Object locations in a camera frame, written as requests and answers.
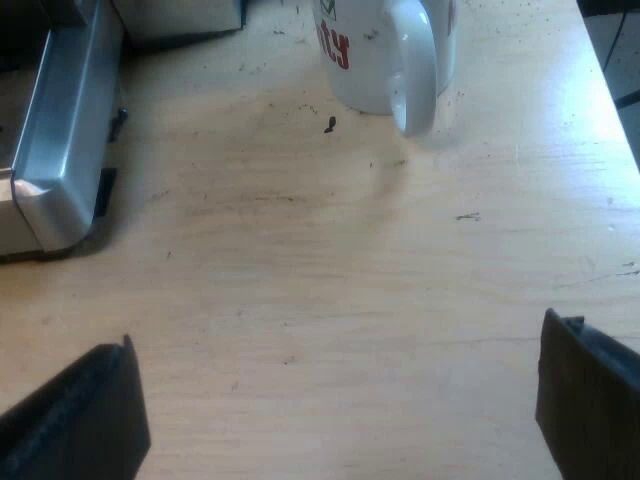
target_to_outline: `black plastic piece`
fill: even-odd
[[[103,168],[100,172],[100,183],[98,184],[98,195],[96,196],[96,206],[93,210],[93,218],[104,217],[109,209],[109,199],[113,185],[118,176],[117,168]]]
[[[2,480],[131,480],[151,439],[133,344],[100,345],[0,417]]]
[[[640,356],[548,310],[536,420],[565,480],[640,478]]]
[[[118,135],[124,126],[125,122],[129,118],[129,109],[120,107],[118,114],[111,119],[111,131],[109,132],[109,143],[113,143],[118,140]]]
[[[578,0],[583,17],[622,13],[640,8],[640,0]]]

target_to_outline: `debris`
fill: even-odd
[[[336,117],[331,116],[329,117],[329,128],[325,128],[324,129],[324,133],[331,133],[333,132],[333,127],[336,126]]]
[[[456,220],[474,220],[476,222],[480,221],[480,212],[467,213],[466,215],[459,215],[456,217]]]

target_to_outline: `light wood surface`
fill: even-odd
[[[559,479],[542,318],[640,348],[640,182],[573,0],[458,10],[413,140],[336,102],[305,2],[131,61],[108,220],[0,268],[0,407],[128,332],[142,480]]]

